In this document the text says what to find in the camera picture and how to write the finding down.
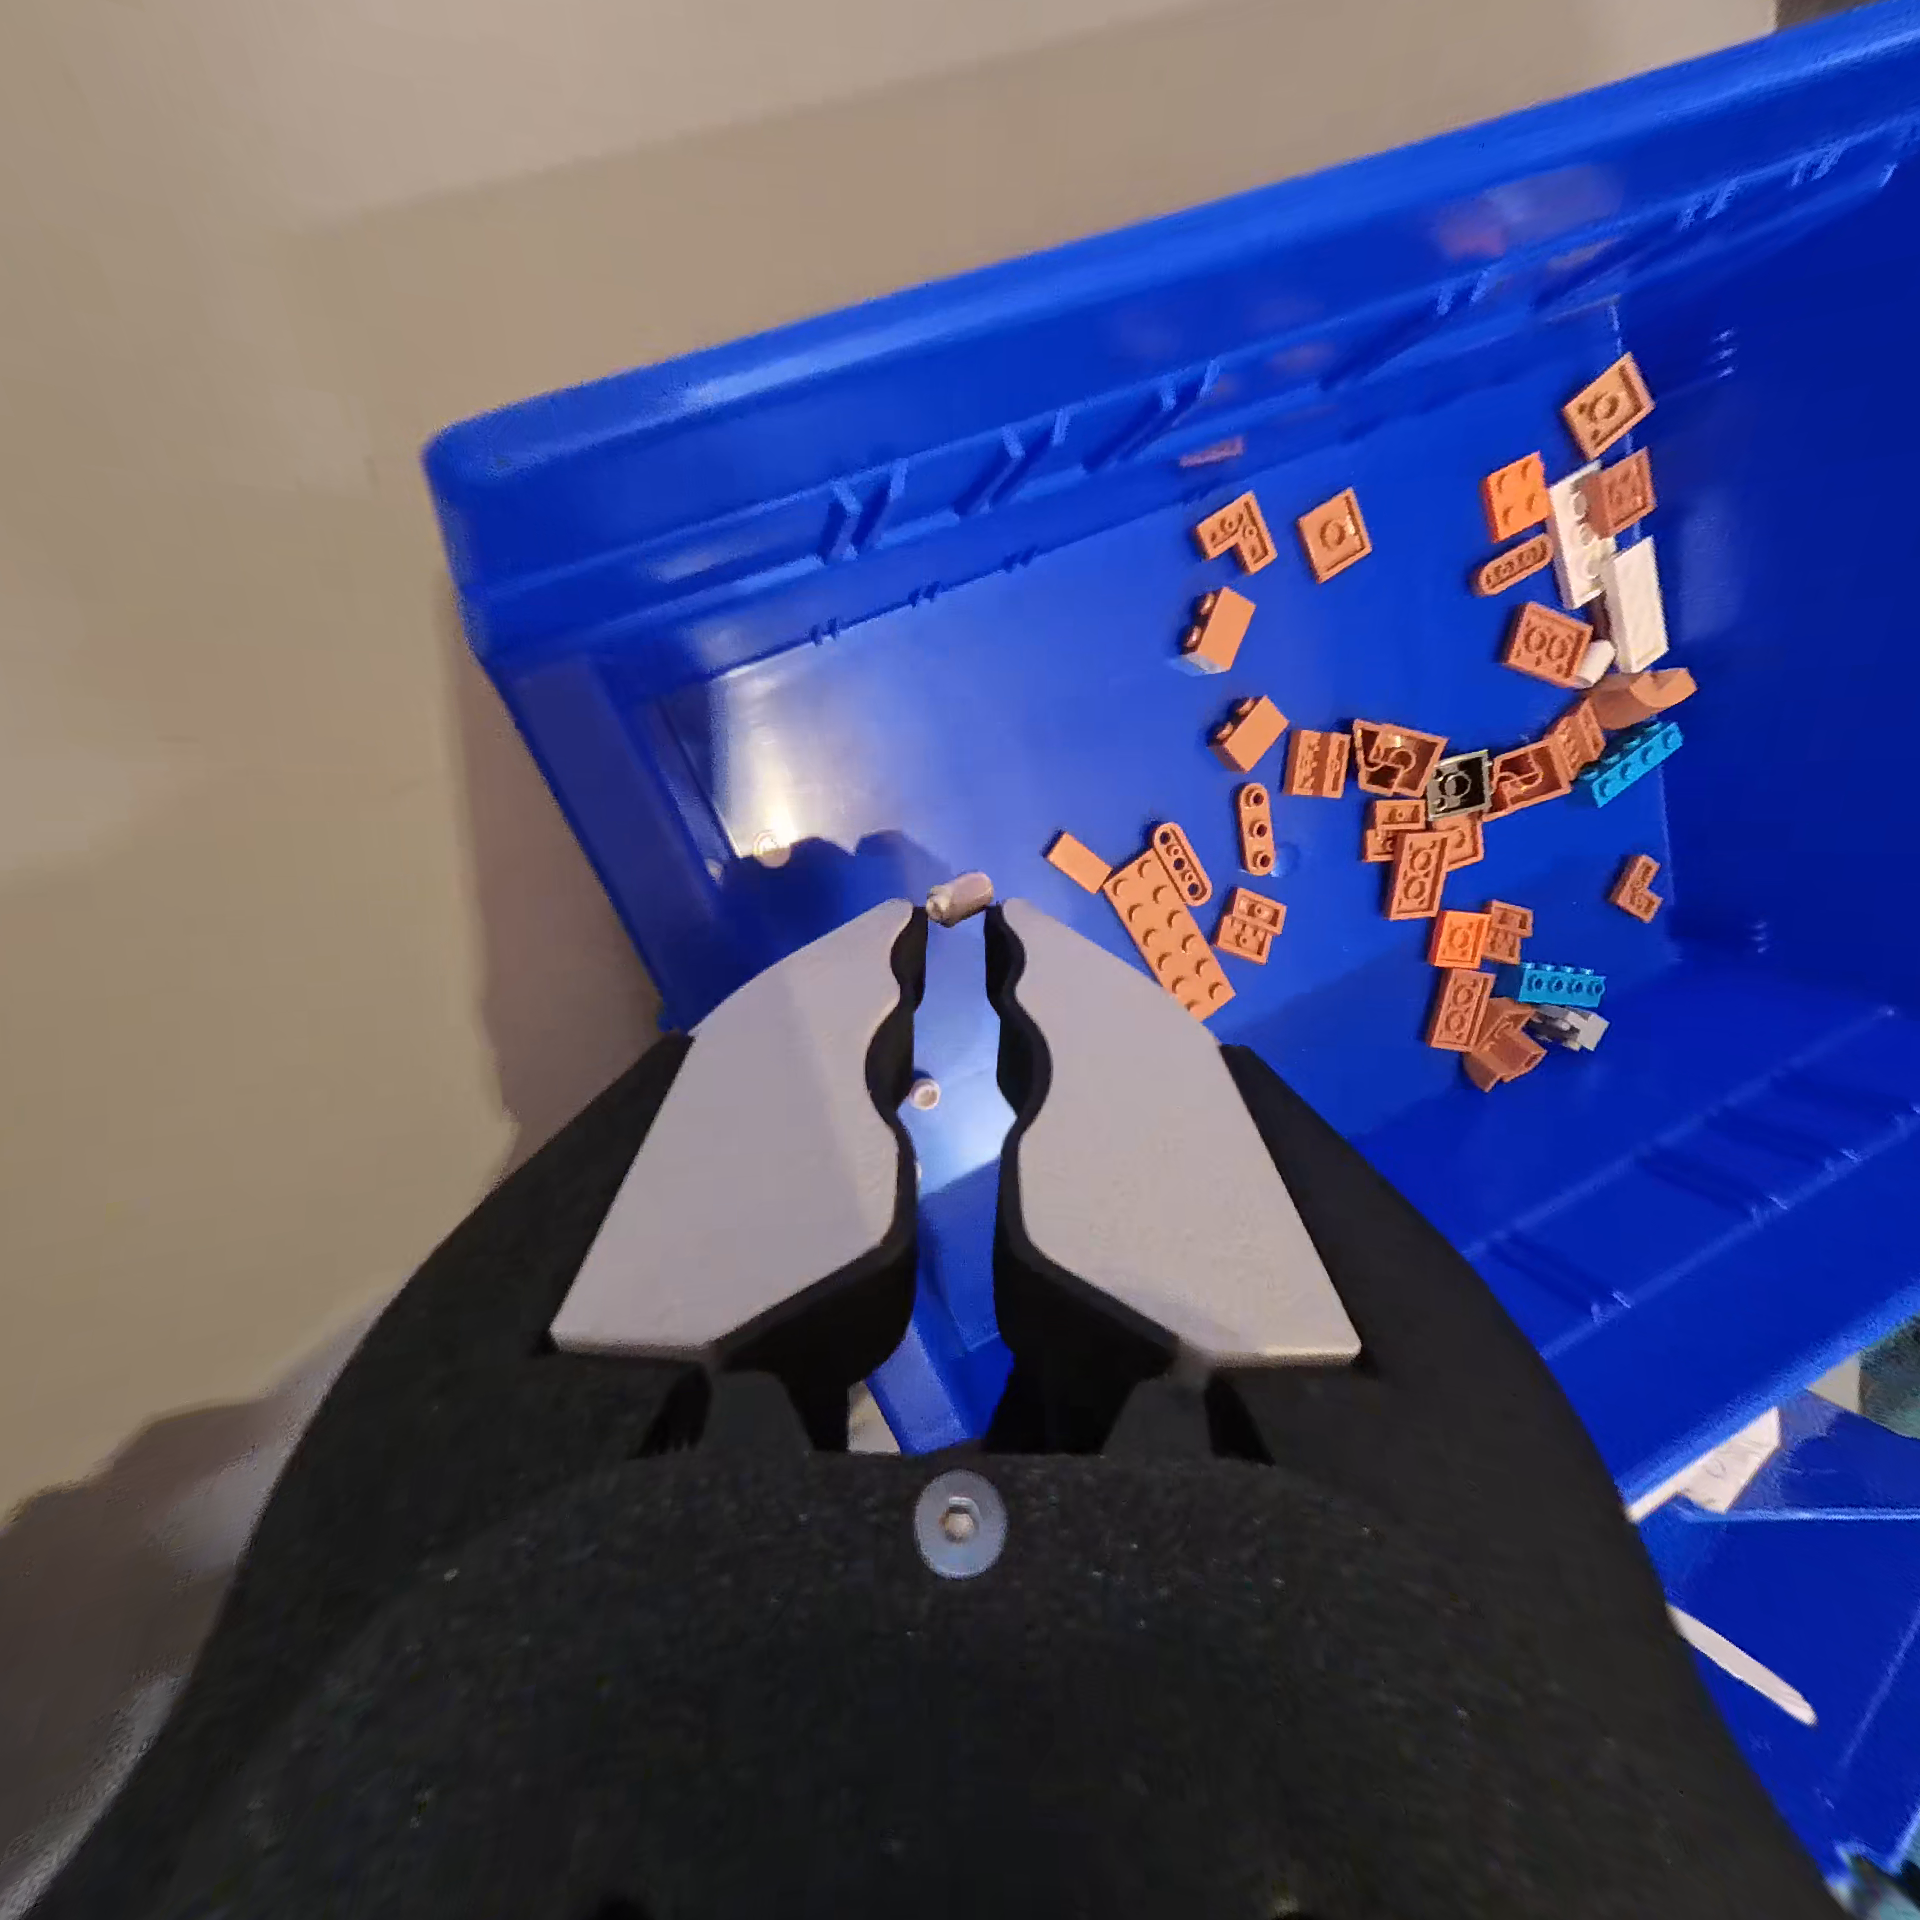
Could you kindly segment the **grey desk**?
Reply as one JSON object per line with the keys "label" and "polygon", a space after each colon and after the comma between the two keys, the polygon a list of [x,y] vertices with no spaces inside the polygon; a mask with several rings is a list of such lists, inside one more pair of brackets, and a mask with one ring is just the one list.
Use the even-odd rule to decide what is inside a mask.
{"label": "grey desk", "polygon": [[1779,19],[3,7],[7,1918],[353,1346],[657,1028],[420,448]]}

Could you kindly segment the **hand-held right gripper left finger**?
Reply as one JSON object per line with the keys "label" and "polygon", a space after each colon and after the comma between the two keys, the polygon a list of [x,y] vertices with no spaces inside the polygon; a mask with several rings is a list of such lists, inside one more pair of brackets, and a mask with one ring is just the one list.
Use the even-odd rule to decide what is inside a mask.
{"label": "hand-held right gripper left finger", "polygon": [[914,1079],[927,911],[887,901],[697,1021],[550,1325],[561,1353],[770,1375],[813,1444],[917,1298]]}

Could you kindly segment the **pile of toy bricks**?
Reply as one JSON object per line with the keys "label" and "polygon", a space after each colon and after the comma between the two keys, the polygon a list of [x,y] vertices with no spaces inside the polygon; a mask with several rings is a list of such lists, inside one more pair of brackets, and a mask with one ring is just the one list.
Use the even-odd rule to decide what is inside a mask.
{"label": "pile of toy bricks", "polygon": [[1039,767],[1101,806],[1052,872],[1107,901],[1129,949],[1197,1021],[1286,1013],[1343,1095],[1421,1067],[1478,1092],[1602,1030],[1613,961],[1530,952],[1547,868],[1653,923],[1659,862],[1601,831],[1650,822],[1691,694],[1668,629],[1635,353],[1447,398],[1310,475],[1197,521],[1208,564],[1172,654],[1104,657],[1145,721],[1071,709]]}

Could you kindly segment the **blue plastic bin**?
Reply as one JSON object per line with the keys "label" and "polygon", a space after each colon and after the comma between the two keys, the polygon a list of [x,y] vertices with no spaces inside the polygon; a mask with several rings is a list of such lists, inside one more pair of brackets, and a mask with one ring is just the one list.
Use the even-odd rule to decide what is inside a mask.
{"label": "blue plastic bin", "polygon": [[1795,1396],[1629,1521],[1823,1880],[1917,1909],[1917,1439]]}
{"label": "blue plastic bin", "polygon": [[[1145,721],[1191,531],[1447,398],[1635,353],[1668,657],[1653,923],[1547,868],[1605,1030],[1478,1092],[1263,1052],[1454,1237],[1626,1488],[1917,1315],[1917,7],[461,421],[470,645],[666,1021],[938,871],[1133,960],[1039,760]],[[794,847],[785,871],[755,838]]]}

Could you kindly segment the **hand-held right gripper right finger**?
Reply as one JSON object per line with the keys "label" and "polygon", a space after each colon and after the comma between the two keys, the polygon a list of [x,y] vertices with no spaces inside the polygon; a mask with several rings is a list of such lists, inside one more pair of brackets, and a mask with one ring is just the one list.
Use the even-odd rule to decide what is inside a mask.
{"label": "hand-held right gripper right finger", "polygon": [[1104,1444],[1141,1383],[1352,1369],[1353,1315],[1227,1049],[1028,901],[988,911],[998,1090],[993,1444]]}

